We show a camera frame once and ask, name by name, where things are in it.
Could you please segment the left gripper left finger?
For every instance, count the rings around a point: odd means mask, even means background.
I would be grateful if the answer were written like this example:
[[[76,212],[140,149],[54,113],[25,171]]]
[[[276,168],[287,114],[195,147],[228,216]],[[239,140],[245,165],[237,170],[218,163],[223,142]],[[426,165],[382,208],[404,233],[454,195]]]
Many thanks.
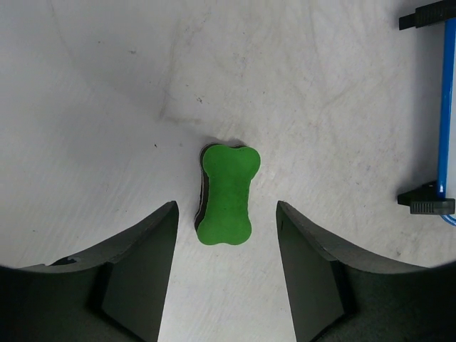
[[[50,264],[1,268],[3,341],[156,341],[179,210]]]

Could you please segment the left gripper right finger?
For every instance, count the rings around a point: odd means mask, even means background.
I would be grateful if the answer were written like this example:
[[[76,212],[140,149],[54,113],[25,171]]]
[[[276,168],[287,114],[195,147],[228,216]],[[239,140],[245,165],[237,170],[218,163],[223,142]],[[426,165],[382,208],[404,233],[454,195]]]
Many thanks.
[[[298,341],[453,341],[455,264],[407,264],[318,226],[286,202],[277,233]]]

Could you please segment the blue framed whiteboard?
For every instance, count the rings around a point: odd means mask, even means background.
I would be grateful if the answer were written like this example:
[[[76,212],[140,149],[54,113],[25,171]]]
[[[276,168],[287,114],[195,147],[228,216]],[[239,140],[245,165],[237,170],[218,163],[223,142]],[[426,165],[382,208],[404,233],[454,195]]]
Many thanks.
[[[455,2],[445,1],[445,19],[437,164],[437,195],[455,199]]]

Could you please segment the green bone-shaped eraser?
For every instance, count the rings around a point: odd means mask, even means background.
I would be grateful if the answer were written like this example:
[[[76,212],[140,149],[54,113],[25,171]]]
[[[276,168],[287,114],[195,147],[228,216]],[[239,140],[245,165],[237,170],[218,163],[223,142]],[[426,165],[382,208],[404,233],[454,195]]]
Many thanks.
[[[240,245],[251,236],[249,190],[261,158],[252,147],[219,143],[200,154],[202,186],[195,217],[197,238],[204,245]]]

